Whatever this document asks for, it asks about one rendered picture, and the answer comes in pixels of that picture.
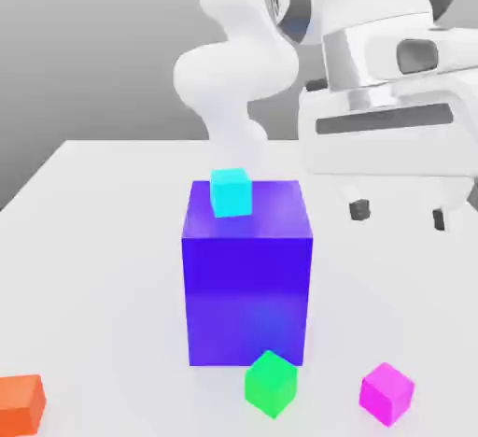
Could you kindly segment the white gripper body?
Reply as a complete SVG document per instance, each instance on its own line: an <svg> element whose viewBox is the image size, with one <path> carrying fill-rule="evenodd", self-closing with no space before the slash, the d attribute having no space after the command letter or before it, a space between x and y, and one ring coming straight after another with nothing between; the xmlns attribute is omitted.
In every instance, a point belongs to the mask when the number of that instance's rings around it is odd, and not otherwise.
<svg viewBox="0 0 478 437"><path fill-rule="evenodd" d="M299 140L320 175L478 176L478 68L371 88L371 106L348 92L303 90Z"/></svg>

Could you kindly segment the small cyan cube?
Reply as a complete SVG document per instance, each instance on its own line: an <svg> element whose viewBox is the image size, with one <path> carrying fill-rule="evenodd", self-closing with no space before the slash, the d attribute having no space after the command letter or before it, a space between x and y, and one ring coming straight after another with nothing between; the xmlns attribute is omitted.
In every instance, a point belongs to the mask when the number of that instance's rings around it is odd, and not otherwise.
<svg viewBox="0 0 478 437"><path fill-rule="evenodd" d="M210 201L216 218L252 213L252 182L244 168L216 169L210 175Z"/></svg>

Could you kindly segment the small magenta cube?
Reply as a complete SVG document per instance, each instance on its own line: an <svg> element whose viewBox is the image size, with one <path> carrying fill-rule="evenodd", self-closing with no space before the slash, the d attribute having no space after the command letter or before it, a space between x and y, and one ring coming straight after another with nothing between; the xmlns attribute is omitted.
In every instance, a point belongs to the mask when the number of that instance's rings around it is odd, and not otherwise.
<svg viewBox="0 0 478 437"><path fill-rule="evenodd" d="M359 405L386 427L391 427L410 408L415 382L383 362L361 382Z"/></svg>

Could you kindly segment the small green cube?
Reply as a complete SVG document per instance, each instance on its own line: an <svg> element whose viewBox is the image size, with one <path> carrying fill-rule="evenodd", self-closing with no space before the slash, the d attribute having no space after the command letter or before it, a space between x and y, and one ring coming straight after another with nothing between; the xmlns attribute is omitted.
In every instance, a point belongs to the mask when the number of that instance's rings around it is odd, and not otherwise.
<svg viewBox="0 0 478 437"><path fill-rule="evenodd" d="M270 418L277 418L294 400L298 368L266 350L245 373L245 399Z"/></svg>

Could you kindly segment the small orange cube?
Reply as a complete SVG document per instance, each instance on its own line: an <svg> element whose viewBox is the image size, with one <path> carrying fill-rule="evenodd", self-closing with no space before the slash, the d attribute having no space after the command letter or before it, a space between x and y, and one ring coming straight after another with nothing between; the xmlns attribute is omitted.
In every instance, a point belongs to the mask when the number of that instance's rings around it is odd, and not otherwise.
<svg viewBox="0 0 478 437"><path fill-rule="evenodd" d="M0 377L0 437L36 435L46 402L39 374Z"/></svg>

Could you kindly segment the large blue box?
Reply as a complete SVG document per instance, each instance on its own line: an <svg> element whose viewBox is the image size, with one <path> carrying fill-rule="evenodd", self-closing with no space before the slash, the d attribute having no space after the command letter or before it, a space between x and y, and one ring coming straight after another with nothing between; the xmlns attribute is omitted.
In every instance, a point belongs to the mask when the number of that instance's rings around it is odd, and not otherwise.
<svg viewBox="0 0 478 437"><path fill-rule="evenodd" d="M255 181L249 216L216 218L193 181L181 237L189 361L248 366L271 350L302 365L313 232L296 180Z"/></svg>

